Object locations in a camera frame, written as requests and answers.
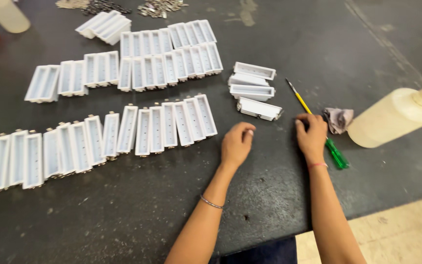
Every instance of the dark pants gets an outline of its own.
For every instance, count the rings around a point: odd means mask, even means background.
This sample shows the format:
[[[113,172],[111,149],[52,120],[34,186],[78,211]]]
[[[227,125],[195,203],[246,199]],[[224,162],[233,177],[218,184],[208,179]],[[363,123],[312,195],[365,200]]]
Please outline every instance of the dark pants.
[[[221,257],[216,264],[297,264],[296,238],[271,242]]]

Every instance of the hand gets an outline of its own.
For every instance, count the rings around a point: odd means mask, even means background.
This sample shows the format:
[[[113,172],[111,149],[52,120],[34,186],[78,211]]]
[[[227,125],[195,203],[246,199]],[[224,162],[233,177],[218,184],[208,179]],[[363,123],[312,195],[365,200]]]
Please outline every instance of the hand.
[[[301,120],[307,120],[309,128],[305,131]],[[319,115],[300,114],[296,116],[297,142],[305,155],[307,164],[324,162],[324,147],[327,123]]]
[[[255,129],[250,123],[240,122],[227,132],[222,141],[221,164],[235,169],[242,165],[252,147]]]

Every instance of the forearm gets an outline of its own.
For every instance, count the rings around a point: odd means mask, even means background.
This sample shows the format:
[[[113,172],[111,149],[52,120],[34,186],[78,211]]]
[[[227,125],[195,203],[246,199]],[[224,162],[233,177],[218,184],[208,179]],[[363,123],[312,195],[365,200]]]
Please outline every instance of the forearm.
[[[309,174],[312,226],[322,263],[365,263],[327,168],[313,166],[309,169]]]
[[[229,183],[237,168],[221,164],[203,194],[209,202],[223,206]],[[200,199],[173,244],[166,264],[207,264],[218,237],[222,209]]]

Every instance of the silver bangle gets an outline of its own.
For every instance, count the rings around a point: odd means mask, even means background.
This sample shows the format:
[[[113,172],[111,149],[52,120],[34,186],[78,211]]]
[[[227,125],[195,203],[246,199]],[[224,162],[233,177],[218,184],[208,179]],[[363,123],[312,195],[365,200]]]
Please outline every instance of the silver bangle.
[[[210,201],[206,200],[206,199],[203,197],[203,195],[200,195],[200,197],[201,197],[201,200],[203,200],[204,202],[206,202],[206,203],[207,203],[207,204],[209,204],[210,206],[213,206],[213,207],[216,207],[216,208],[219,208],[219,209],[223,209],[223,208],[224,208],[224,206],[217,206],[217,205],[215,205],[214,203],[212,203],[212,202],[210,202]]]

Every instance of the gray rag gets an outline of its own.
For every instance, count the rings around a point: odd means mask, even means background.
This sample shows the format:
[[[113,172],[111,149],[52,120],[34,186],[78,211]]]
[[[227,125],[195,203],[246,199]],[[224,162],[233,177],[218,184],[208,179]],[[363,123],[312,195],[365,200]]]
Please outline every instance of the gray rag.
[[[332,134],[342,134],[346,131],[355,114],[352,109],[325,108],[322,114],[328,120],[328,127]]]

